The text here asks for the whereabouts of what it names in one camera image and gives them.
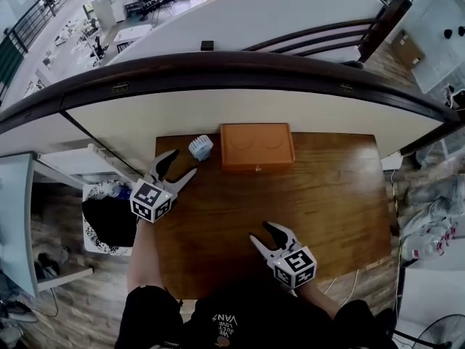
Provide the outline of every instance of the wooden table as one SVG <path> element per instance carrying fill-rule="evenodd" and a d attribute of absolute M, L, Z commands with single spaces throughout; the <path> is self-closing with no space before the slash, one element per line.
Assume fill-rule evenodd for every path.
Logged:
<path fill-rule="evenodd" d="M 159 137 L 156 155 L 182 149 L 168 178 L 195 164 L 197 136 Z M 219 135 L 211 158 L 157 226 L 163 281 L 179 299 L 198 299 L 239 278 L 266 272 L 248 233 L 271 238 L 262 221 L 293 229 L 318 261 L 318 279 L 389 255 L 385 181 L 374 136 L 294 133 L 296 163 L 275 173 L 221 172 Z"/>

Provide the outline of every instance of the white desk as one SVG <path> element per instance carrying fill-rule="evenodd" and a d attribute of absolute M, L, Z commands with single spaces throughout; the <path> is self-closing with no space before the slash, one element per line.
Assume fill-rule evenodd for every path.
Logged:
<path fill-rule="evenodd" d="M 132 42 L 137 39 L 147 35 L 152 31 L 152 25 L 139 25 L 135 27 L 125 28 L 119 31 L 113 43 L 118 48 L 118 53 L 124 49 L 124 47 L 130 45 Z"/>
<path fill-rule="evenodd" d="M 37 281 L 31 239 L 31 191 L 37 171 L 76 187 L 67 177 L 33 160 L 32 154 L 0 158 L 0 268 L 24 291 L 37 297 L 40 291 L 92 274 L 78 267 L 72 273 Z"/>

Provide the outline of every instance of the cardboard box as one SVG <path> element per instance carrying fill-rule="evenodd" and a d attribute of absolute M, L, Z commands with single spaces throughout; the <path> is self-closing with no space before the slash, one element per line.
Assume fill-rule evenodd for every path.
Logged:
<path fill-rule="evenodd" d="M 404 30 L 401 30 L 392 41 L 391 48 L 408 70 L 414 68 L 424 59 L 424 53 Z"/>
<path fill-rule="evenodd" d="M 221 152 L 224 171 L 282 169 L 295 161 L 288 124 L 223 124 Z"/>

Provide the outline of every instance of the orange plastic case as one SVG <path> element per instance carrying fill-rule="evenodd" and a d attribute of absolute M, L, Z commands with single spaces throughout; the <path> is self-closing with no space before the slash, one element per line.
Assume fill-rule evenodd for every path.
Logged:
<path fill-rule="evenodd" d="M 222 170 L 261 171 L 294 164 L 288 124 L 221 125 Z"/>

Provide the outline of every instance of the staircase railing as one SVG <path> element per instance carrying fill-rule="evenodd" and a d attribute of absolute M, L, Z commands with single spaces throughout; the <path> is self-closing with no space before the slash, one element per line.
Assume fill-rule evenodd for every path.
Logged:
<path fill-rule="evenodd" d="M 69 0 L 37 0 L 0 43 L 0 105 L 24 57 L 47 23 Z"/>

